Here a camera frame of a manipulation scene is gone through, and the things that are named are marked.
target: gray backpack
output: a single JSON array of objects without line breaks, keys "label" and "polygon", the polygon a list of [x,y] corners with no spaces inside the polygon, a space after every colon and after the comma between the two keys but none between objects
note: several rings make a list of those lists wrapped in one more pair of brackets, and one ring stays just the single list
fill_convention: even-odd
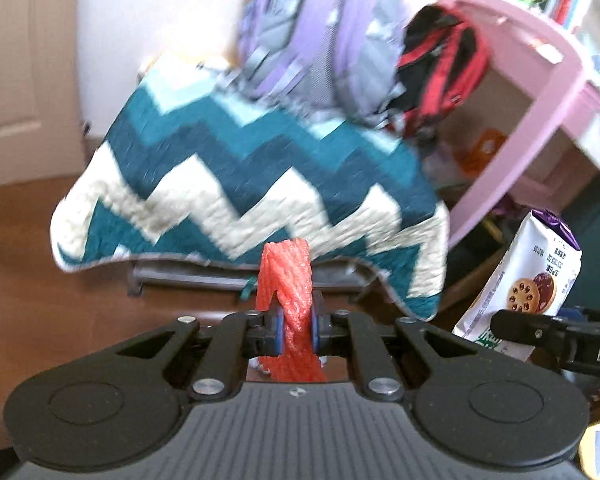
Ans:
[{"label": "gray backpack", "polygon": [[302,116],[387,117],[404,48],[403,0],[251,0],[242,19],[238,88]]}]

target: orange item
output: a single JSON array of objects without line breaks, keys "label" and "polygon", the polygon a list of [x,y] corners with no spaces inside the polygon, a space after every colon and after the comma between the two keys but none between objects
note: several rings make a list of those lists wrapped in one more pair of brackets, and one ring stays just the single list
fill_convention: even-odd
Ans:
[{"label": "orange item", "polygon": [[507,136],[495,128],[484,130],[474,148],[459,161],[462,171],[471,178],[478,178],[506,140]]},{"label": "orange item", "polygon": [[273,380],[320,383],[326,378],[311,341],[311,257],[306,240],[265,244],[258,274],[256,308],[268,310],[273,293],[285,311],[285,348],[280,357],[261,357]]}]

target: snack package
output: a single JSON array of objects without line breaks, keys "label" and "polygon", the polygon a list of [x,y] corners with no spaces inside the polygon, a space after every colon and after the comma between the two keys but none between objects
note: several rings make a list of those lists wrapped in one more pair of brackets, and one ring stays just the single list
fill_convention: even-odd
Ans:
[{"label": "snack package", "polygon": [[528,314],[557,314],[580,272],[581,255],[570,229],[557,216],[549,211],[532,211],[453,333],[526,360],[533,347],[494,337],[491,316],[504,308]]}]

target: backpack strap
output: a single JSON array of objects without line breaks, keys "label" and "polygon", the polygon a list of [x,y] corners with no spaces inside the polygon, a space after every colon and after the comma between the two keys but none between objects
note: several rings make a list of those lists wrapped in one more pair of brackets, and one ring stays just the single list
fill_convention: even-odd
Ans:
[{"label": "backpack strap", "polygon": [[[362,92],[358,91],[358,82],[351,76],[351,64],[362,49],[367,28],[373,20],[375,5],[376,0],[343,0],[335,39],[333,72],[338,100],[345,113],[357,119],[361,119],[360,104],[354,96],[361,95]],[[378,116],[378,123],[383,120],[384,117]]]},{"label": "backpack strap", "polygon": [[337,3],[338,0],[304,0],[291,40],[256,88],[257,97],[277,100],[298,84],[320,52],[327,20]]},{"label": "backpack strap", "polygon": [[448,37],[442,44],[440,59],[420,99],[418,117],[415,123],[416,131],[435,123],[442,114],[449,74],[460,48],[462,32],[467,27],[468,25],[465,23],[453,26]]},{"label": "backpack strap", "polygon": [[456,81],[448,88],[442,103],[443,114],[463,102],[484,78],[491,59],[491,51],[479,30],[474,29],[475,53]]},{"label": "backpack strap", "polygon": [[444,30],[444,29],[438,29],[438,30],[432,31],[432,33],[430,33],[426,37],[426,39],[421,44],[419,44],[416,48],[414,48],[413,50],[410,50],[409,52],[407,52],[405,54],[402,54],[402,57],[400,58],[400,62],[398,64],[398,67],[404,68],[404,67],[409,66],[410,64],[416,63],[417,61],[421,60],[429,52],[434,50],[438,46],[440,41],[447,34],[448,34],[448,31]]}]

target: chevron blanket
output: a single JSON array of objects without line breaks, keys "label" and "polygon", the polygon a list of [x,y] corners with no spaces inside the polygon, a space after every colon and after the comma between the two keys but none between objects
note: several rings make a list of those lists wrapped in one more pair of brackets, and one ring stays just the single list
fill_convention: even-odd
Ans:
[{"label": "chevron blanket", "polygon": [[122,108],[51,222],[58,266],[187,259],[256,268],[265,242],[376,271],[408,314],[442,290],[448,212],[404,143],[342,120],[303,124],[216,90],[163,55]]}]

